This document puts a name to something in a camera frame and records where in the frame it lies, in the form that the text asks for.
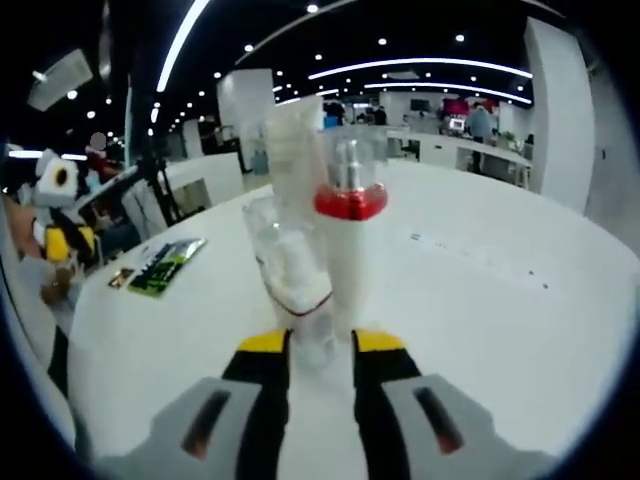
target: book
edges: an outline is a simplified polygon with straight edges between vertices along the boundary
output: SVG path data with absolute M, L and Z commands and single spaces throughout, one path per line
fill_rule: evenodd
M 166 243 L 151 257 L 127 287 L 148 297 L 158 298 L 180 270 L 207 243 L 202 238 Z

